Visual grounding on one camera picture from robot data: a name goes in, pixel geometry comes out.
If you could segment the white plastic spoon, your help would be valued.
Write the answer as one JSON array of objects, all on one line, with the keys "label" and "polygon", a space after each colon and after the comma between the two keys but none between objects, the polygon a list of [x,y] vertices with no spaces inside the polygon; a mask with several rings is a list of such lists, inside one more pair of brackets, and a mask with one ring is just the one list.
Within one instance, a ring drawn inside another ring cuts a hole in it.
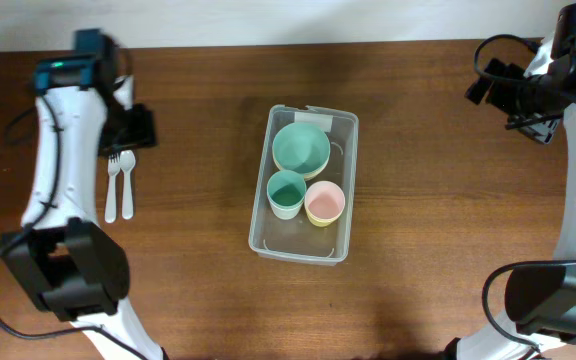
[{"label": "white plastic spoon", "polygon": [[130,220],[134,216],[134,200],[132,193],[132,171],[136,166],[136,157],[131,150],[122,151],[119,160],[123,173],[122,217]]}]

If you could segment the white plastic fork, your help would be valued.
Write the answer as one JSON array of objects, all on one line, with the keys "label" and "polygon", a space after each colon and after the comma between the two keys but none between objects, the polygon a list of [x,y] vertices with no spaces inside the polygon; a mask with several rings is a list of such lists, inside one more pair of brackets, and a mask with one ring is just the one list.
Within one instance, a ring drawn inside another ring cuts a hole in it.
[{"label": "white plastic fork", "polygon": [[104,219],[106,223],[113,223],[117,218],[116,177],[120,171],[119,155],[114,154],[108,158],[108,186]]}]

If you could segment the green cup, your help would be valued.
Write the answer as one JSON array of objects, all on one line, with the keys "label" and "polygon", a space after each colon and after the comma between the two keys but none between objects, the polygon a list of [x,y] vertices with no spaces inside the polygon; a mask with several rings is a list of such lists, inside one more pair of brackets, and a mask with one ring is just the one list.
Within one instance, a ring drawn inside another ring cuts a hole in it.
[{"label": "green cup", "polygon": [[267,197],[279,208],[288,209],[300,205],[305,198],[306,191],[304,177],[291,170],[274,173],[267,183]]}]

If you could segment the green bowl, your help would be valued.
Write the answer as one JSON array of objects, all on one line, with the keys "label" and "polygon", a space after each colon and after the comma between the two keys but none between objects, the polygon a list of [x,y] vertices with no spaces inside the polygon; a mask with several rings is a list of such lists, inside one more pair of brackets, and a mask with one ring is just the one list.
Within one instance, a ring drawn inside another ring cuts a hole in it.
[{"label": "green bowl", "polygon": [[330,155],[327,134],[309,123],[295,122],[283,127],[272,142],[272,156],[277,167],[304,176],[321,171]]}]

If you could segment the cream white cup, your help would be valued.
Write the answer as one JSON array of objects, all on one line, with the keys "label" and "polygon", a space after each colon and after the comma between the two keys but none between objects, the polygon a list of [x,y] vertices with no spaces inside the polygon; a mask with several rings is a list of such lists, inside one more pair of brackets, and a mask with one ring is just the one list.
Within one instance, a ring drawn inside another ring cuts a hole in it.
[{"label": "cream white cup", "polygon": [[281,191],[268,197],[273,214],[281,220],[295,218],[303,203],[304,196],[299,192]]}]

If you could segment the pink cup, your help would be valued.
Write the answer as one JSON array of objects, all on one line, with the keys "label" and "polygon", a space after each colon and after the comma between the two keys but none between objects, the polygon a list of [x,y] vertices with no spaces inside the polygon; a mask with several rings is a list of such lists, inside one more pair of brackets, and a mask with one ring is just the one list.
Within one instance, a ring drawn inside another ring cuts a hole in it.
[{"label": "pink cup", "polygon": [[319,218],[331,218],[337,211],[344,210],[346,198],[343,190],[330,181],[318,181],[307,190],[304,206]]}]

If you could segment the yellow cup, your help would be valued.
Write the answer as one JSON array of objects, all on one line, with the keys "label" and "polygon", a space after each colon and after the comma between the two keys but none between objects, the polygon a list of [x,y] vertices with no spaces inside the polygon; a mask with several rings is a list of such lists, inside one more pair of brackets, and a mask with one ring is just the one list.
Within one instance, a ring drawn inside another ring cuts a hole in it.
[{"label": "yellow cup", "polygon": [[309,221],[316,227],[327,227],[339,219],[342,211],[337,211],[331,218],[319,218],[308,207],[305,208]]}]

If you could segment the yellow bowl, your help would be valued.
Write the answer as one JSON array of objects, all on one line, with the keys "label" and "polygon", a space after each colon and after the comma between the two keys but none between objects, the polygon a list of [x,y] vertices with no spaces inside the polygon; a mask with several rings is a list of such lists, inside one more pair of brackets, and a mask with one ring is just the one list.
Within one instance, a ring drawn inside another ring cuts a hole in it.
[{"label": "yellow bowl", "polygon": [[[284,170],[284,167],[281,166],[276,160],[274,160],[274,164],[279,170]],[[316,170],[313,170],[313,171],[308,172],[308,173],[304,173],[303,174],[304,180],[310,181],[310,180],[314,179],[316,176],[318,176],[320,173],[323,172],[323,170],[326,168],[327,165],[328,165],[328,161],[326,161],[323,165],[318,167]]]}]

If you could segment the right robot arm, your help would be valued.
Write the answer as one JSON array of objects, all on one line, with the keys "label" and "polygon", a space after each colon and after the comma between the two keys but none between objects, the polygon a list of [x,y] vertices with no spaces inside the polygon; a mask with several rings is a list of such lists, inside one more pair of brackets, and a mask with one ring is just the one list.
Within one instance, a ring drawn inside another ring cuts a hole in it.
[{"label": "right robot arm", "polygon": [[523,261],[493,271],[482,288],[488,320],[456,338],[445,359],[540,359],[576,344],[576,3],[561,9],[554,32],[520,44],[534,55],[527,68],[493,58],[475,71],[465,96],[507,114],[506,129],[539,144],[566,132],[567,183],[561,233],[550,260]]}]

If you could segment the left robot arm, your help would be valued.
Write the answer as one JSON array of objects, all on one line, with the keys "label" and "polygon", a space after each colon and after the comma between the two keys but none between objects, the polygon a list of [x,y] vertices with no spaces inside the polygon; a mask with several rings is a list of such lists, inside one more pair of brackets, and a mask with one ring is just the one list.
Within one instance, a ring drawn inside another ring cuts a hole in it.
[{"label": "left robot arm", "polygon": [[123,248],[101,228],[98,157],[157,144],[153,113],[119,73],[121,47],[100,29],[78,30],[66,56],[34,71],[39,139],[31,196],[18,232],[0,240],[3,261],[35,308],[70,323],[105,359],[164,359],[128,298]]}]

